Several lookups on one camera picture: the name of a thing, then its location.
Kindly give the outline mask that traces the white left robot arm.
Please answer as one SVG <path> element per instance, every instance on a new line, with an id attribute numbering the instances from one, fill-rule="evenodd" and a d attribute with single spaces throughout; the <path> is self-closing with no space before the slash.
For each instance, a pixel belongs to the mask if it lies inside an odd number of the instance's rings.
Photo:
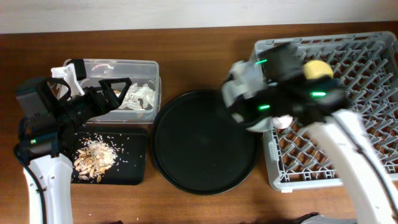
<path id="1" fill-rule="evenodd" d="M 16 90 L 24 117 L 13 153 L 24 168 L 31 223 L 72 223 L 72 136 L 89 119 L 119 108 L 132 84 L 107 78 L 82 88 L 86 76 L 84 60 L 71 59 L 51 77 L 26 80 Z"/>

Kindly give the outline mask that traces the pink plastic cup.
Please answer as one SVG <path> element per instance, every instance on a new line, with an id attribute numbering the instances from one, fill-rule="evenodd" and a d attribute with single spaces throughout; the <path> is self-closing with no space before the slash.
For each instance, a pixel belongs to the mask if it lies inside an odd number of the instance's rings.
<path id="1" fill-rule="evenodd" d="M 273 127 L 275 127 L 276 129 L 286 129 L 293 123 L 293 121 L 294 118 L 290 115 L 283 115 L 272 118 Z"/>

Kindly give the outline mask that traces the food scraps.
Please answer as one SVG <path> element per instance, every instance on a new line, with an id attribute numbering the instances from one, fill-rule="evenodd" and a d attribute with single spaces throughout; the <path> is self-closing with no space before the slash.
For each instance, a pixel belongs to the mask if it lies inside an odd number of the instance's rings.
<path id="1" fill-rule="evenodd" d="M 76 174 L 72 177 L 77 182 L 88 181 L 100 184 L 110 170 L 119 172 L 121 164 L 128 163 L 122 155 L 128 154 L 123 143 L 116 143 L 110 134 L 87 133 L 78 138 L 77 150 L 73 156 L 73 168 Z"/>

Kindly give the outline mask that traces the grey round plate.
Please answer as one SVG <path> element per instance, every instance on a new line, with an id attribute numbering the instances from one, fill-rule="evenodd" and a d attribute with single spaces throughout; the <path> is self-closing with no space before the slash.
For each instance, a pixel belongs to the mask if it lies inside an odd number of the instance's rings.
<path id="1" fill-rule="evenodd" d="M 221 96 L 225 107 L 231 109 L 239 96 L 246 100 L 252 98 L 255 93 L 263 89 L 265 89 L 263 77 L 257 71 L 255 62 L 240 60 L 232 64 L 227 79 L 221 87 Z M 243 112 L 229 113 L 241 126 L 243 126 L 244 121 L 247 121 L 243 117 Z M 262 118 L 254 124 L 249 124 L 245 129 L 255 133 L 264 133 L 272 129 L 271 118 Z"/>

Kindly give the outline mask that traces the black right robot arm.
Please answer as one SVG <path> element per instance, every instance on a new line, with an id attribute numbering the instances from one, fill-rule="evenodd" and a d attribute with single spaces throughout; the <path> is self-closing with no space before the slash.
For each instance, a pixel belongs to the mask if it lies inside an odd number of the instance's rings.
<path id="1" fill-rule="evenodd" d="M 248 131 L 302 124 L 337 169 L 358 223 L 397 222 L 397 189 L 326 62 L 302 63 L 292 44 L 282 44 L 234 63 L 221 94 L 230 116 Z"/>

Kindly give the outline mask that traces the yellow bowl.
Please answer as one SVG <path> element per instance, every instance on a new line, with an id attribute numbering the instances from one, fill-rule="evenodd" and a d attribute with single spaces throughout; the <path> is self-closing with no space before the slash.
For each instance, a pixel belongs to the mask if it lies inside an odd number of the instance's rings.
<path id="1" fill-rule="evenodd" d="M 333 70 L 326 62 L 321 60 L 311 60 L 302 69 L 307 80 L 315 80 L 325 76 L 333 78 Z"/>

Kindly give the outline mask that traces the white napkin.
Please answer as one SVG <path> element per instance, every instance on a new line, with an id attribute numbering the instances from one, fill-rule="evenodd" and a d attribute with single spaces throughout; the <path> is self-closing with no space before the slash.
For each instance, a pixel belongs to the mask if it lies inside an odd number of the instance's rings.
<path id="1" fill-rule="evenodd" d="M 134 83 L 129 87 L 119 109 L 150 110 L 154 105 L 155 91 L 148 84 L 138 86 Z"/>

